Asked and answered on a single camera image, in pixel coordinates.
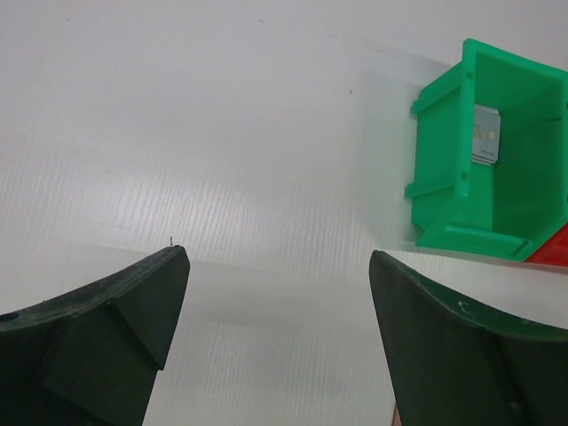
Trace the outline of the green plastic bin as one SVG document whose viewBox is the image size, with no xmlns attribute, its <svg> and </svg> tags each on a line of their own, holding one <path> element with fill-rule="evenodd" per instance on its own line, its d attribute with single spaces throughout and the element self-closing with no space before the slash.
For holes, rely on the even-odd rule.
<svg viewBox="0 0 568 426">
<path fill-rule="evenodd" d="M 423 88 L 417 245 L 524 262 L 567 222 L 567 74 L 473 39 Z"/>
</svg>

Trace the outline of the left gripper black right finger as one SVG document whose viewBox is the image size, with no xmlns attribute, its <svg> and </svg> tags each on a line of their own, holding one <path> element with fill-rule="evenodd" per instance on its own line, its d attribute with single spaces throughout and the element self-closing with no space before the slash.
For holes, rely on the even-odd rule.
<svg viewBox="0 0 568 426">
<path fill-rule="evenodd" d="M 404 425 L 565 425 L 567 332 L 374 251 L 370 288 Z"/>
</svg>

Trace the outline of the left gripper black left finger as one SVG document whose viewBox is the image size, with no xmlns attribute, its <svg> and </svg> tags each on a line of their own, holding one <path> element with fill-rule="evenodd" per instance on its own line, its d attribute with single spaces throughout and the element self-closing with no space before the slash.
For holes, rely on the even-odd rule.
<svg viewBox="0 0 568 426">
<path fill-rule="evenodd" d="M 1 317 L 3 425 L 140 425 L 190 273 L 181 246 Z"/>
</svg>

